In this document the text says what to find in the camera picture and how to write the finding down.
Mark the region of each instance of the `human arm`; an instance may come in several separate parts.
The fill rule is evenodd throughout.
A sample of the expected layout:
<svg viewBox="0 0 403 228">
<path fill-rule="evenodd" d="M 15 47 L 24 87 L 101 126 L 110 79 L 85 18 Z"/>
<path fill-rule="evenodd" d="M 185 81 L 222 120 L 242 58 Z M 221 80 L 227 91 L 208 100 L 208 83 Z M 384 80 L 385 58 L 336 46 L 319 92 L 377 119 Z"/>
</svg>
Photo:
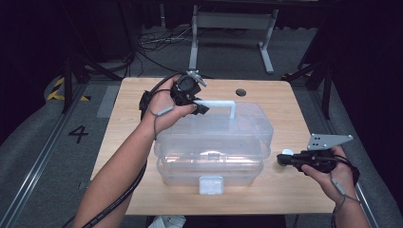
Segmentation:
<svg viewBox="0 0 403 228">
<path fill-rule="evenodd" d="M 341 146 L 332 148 L 335 155 L 346 157 Z M 322 173 L 309 165 L 302 165 L 302 170 L 315 181 L 317 181 L 326 196 L 336 204 L 336 226 L 337 228 L 361 228 L 370 227 L 357 201 L 353 173 L 349 166 L 339 162 L 331 174 Z M 341 195 L 332 183 L 335 179 L 344 189 L 346 196 Z"/>
<path fill-rule="evenodd" d="M 149 110 L 158 113 L 169 106 L 173 109 L 166 114 L 155 117 L 147 110 L 136 129 L 127 137 L 119 149 L 113 154 L 104 167 L 98 172 L 86 190 L 80 203 L 74 227 L 83 227 L 98 215 L 132 184 L 137 178 L 149 155 L 155 135 L 172 126 L 180 117 L 194 111 L 193 105 L 175 106 L 169 89 L 177 78 L 173 78 L 160 86 L 150 103 Z M 99 227 L 118 227 L 130 198 L 97 224 Z"/>
</svg>

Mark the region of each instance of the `metal stand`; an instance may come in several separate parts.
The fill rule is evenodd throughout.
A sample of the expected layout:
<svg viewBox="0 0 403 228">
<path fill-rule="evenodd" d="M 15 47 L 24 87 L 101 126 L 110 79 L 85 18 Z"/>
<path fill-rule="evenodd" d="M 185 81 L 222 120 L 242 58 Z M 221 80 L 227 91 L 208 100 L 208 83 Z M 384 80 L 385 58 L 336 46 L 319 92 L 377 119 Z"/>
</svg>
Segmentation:
<svg viewBox="0 0 403 228">
<path fill-rule="evenodd" d="M 89 81 L 89 75 L 86 72 L 85 65 L 89 65 L 114 81 L 121 81 L 123 79 L 122 77 L 119 77 L 118 75 L 110 72 L 106 68 L 98 65 L 84 56 L 74 54 L 70 57 L 67 57 L 63 72 L 65 77 L 65 106 L 62 111 L 63 114 L 68 111 L 73 100 L 72 75 L 74 75 L 79 84 L 86 84 Z"/>
<path fill-rule="evenodd" d="M 201 12 L 198 11 L 198 6 L 194 6 L 192 21 L 193 39 L 190 51 L 189 69 L 196 69 L 198 59 L 198 28 L 265 29 L 267 31 L 266 37 L 264 42 L 259 42 L 259 50 L 266 72 L 273 74 L 274 70 L 267 47 L 273 33 L 277 15 L 277 9 L 273 10 L 272 14 L 246 14 Z"/>
</svg>

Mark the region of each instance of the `hand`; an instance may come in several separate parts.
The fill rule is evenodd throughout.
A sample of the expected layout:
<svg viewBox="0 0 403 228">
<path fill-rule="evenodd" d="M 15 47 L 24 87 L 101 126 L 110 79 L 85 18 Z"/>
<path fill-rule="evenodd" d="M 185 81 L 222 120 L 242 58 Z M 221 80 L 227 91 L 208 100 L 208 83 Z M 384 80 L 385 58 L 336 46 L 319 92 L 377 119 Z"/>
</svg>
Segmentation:
<svg viewBox="0 0 403 228">
<path fill-rule="evenodd" d="M 335 146 L 332 148 L 332 150 L 335 152 L 335 155 L 339 155 L 344 158 L 346 157 L 341 146 Z M 338 208 L 343 202 L 344 197 L 337 191 L 332 183 L 331 175 L 319 172 L 307 164 L 302 165 L 301 168 L 308 176 L 319 183 L 326 196 L 333 200 Z M 332 171 L 332 177 L 340 183 L 347 196 L 356 199 L 353 173 L 349 166 L 339 162 L 336 168 Z"/>
<path fill-rule="evenodd" d="M 170 89 L 179 79 L 178 76 L 175 76 L 164 84 L 162 84 L 154 93 L 154 96 L 149 104 L 148 109 L 144 114 L 144 118 L 141 124 L 148 124 L 154 126 L 156 135 L 158 135 L 163 130 L 171 127 L 175 122 L 196 110 L 195 104 L 189 104 L 184 106 L 175 105 L 174 101 L 170 96 Z M 162 116 L 156 117 L 155 114 L 161 112 L 163 110 L 169 110 Z"/>
</svg>

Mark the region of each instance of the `yellow tape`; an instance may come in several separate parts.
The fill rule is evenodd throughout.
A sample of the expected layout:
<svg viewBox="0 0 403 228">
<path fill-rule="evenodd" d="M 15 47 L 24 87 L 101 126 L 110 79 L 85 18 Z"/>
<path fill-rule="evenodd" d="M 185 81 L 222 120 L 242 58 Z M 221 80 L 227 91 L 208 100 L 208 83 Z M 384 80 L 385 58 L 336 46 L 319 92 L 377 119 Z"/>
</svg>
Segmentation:
<svg viewBox="0 0 403 228">
<path fill-rule="evenodd" d="M 59 100 L 64 101 L 64 95 L 57 95 L 57 91 L 59 90 L 62 83 L 65 81 L 65 77 L 61 76 L 59 80 L 57 80 L 56 84 L 54 85 L 53 89 L 50 91 L 48 95 L 48 100 Z M 89 102 L 91 100 L 91 96 L 83 96 L 80 101 Z"/>
</svg>

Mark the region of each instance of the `metal bracket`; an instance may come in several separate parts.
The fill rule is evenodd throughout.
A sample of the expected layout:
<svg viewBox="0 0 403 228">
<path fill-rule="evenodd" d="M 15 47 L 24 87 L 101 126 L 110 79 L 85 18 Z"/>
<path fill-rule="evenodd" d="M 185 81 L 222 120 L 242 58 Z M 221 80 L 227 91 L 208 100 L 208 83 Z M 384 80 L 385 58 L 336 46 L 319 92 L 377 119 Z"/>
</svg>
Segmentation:
<svg viewBox="0 0 403 228">
<path fill-rule="evenodd" d="M 321 135 L 312 134 L 308 142 L 307 150 L 329 149 L 335 145 L 349 142 L 353 139 L 352 135 Z"/>
</svg>

